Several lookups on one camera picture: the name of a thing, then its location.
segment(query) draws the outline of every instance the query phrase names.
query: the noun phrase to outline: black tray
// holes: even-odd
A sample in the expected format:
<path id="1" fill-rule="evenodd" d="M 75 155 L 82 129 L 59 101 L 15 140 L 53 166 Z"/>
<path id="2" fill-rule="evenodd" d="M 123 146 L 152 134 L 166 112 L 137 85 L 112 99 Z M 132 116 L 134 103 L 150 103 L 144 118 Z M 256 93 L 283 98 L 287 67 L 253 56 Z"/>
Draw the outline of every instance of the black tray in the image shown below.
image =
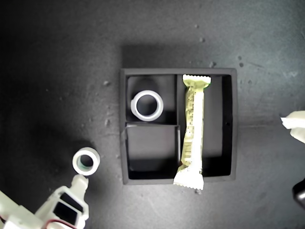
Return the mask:
<path id="1" fill-rule="evenodd" d="M 237 76 L 235 69 L 122 69 L 120 132 L 123 183 L 172 184 L 180 165 L 185 133 L 182 75 L 212 78 L 204 90 L 203 177 L 205 182 L 235 179 L 237 154 Z M 140 91 L 156 91 L 162 115 L 153 122 L 130 110 Z"/>

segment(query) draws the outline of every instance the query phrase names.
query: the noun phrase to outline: dark gray table surface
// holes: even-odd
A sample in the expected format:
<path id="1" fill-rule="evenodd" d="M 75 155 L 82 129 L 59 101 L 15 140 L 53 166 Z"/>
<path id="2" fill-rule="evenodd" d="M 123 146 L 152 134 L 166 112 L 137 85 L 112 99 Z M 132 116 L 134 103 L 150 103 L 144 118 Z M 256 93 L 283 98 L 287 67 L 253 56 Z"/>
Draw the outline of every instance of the dark gray table surface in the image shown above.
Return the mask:
<path id="1" fill-rule="evenodd" d="M 0 190 L 35 211 L 94 146 L 86 228 L 305 228 L 292 186 L 305 145 L 280 116 L 305 109 L 303 0 L 54 0 L 0 3 Z M 174 185 L 123 186 L 122 67 L 238 72 L 236 180 L 201 195 Z"/>

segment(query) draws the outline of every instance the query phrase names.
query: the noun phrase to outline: white object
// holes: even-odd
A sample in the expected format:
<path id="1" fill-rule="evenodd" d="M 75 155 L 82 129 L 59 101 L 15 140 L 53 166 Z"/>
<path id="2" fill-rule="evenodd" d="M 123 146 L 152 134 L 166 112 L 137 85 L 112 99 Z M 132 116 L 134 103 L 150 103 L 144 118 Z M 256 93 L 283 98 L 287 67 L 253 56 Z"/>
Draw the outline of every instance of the white object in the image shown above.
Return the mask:
<path id="1" fill-rule="evenodd" d="M 75 175 L 71 188 L 62 186 L 52 193 L 47 201 L 35 214 L 25 207 L 19 206 L 3 192 L 0 191 L 0 216 L 6 222 L 0 221 L 1 229 L 83 229 L 85 221 L 89 218 L 89 206 L 84 201 L 84 195 L 88 187 L 88 179 L 83 175 Z M 65 221 L 56 215 L 58 205 L 63 206 L 61 216 L 72 221 Z"/>
<path id="2" fill-rule="evenodd" d="M 91 159 L 93 161 L 92 166 L 87 167 L 81 162 L 81 156 L 83 156 L 83 155 L 87 155 L 87 156 L 91 157 Z M 96 172 L 96 170 L 98 169 L 98 167 L 100 165 L 100 161 L 101 161 L 100 155 L 95 149 L 92 149 L 90 147 L 85 147 L 85 148 L 80 149 L 74 155 L 73 160 L 72 160 L 72 165 L 78 174 L 82 174 L 84 176 L 89 176 Z"/>
<path id="3" fill-rule="evenodd" d="M 151 115 L 142 115 L 137 108 L 137 104 L 140 98 L 142 98 L 145 95 L 150 95 L 152 96 L 156 102 L 157 102 L 157 108 L 155 110 L 154 113 L 152 113 Z M 162 98 L 159 96 L 158 93 L 154 92 L 154 91 L 141 91 L 139 93 L 136 94 L 136 96 L 132 99 L 131 101 L 131 111 L 132 113 L 140 120 L 142 121 L 146 121 L 146 122 L 151 122 L 156 120 L 157 118 L 160 117 L 160 115 L 163 112 L 163 100 Z"/>
<path id="4" fill-rule="evenodd" d="M 88 179 L 83 175 L 75 175 L 71 183 L 71 188 L 62 186 L 56 189 L 48 200 L 37 210 L 35 215 L 44 222 L 49 219 L 60 219 L 54 213 L 54 209 L 58 203 L 61 203 L 77 213 L 74 226 L 78 229 L 83 229 L 85 227 L 85 221 L 89 218 L 89 206 L 84 201 L 87 187 Z M 81 206 L 82 211 L 71 206 L 69 203 L 65 202 L 64 199 L 61 199 L 63 194 L 71 197 L 79 206 Z"/>
<path id="5" fill-rule="evenodd" d="M 281 118 L 283 126 L 291 129 L 290 135 L 305 143 L 305 111 L 294 111 L 286 118 Z"/>

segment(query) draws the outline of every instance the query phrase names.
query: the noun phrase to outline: white tape roll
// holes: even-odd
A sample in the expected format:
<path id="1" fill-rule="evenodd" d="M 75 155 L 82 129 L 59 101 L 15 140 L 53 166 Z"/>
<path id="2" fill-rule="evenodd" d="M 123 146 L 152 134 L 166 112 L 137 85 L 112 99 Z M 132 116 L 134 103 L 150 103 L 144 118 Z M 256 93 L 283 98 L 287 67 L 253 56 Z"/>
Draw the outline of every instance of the white tape roll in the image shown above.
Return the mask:
<path id="1" fill-rule="evenodd" d="M 81 162 L 81 156 L 83 155 L 87 155 L 92 159 L 93 162 L 92 166 L 90 167 L 85 166 Z M 90 147 L 85 147 L 77 151 L 76 154 L 73 156 L 72 165 L 78 174 L 89 176 L 96 172 L 97 168 L 100 165 L 100 161 L 101 161 L 100 155 L 95 149 L 92 149 Z"/>
<path id="2" fill-rule="evenodd" d="M 138 101 L 141 97 L 145 96 L 145 95 L 150 95 L 152 96 L 153 98 L 155 98 L 156 102 L 157 102 L 157 109 L 155 110 L 154 113 L 152 113 L 151 115 L 142 115 L 140 114 L 140 112 L 138 111 L 138 108 L 137 108 L 137 104 L 138 104 Z M 162 114 L 163 112 L 163 100 L 162 98 L 159 96 L 159 94 L 157 94 L 156 92 L 154 91 L 149 91 L 149 90 L 146 90 L 146 91 L 141 91 L 139 93 L 136 94 L 136 96 L 133 98 L 133 100 L 131 101 L 131 110 L 132 110 L 132 113 L 140 120 L 142 121 L 146 121 L 146 122 L 151 122 L 151 121 L 154 121 L 156 120 L 157 118 L 160 117 L 160 115 Z"/>

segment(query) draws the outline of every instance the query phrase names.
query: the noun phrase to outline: wrapped snack bar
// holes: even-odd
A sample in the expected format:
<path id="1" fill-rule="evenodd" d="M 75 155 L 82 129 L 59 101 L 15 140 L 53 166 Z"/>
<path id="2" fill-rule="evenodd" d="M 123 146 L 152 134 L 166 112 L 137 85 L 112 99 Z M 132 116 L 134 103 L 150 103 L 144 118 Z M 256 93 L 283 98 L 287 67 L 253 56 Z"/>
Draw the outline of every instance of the wrapped snack bar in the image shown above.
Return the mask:
<path id="1" fill-rule="evenodd" d="M 211 78 L 183 75 L 183 82 L 187 87 L 185 96 L 186 130 L 182 149 L 182 165 L 178 168 L 173 183 L 202 190 L 203 89 L 209 86 Z"/>

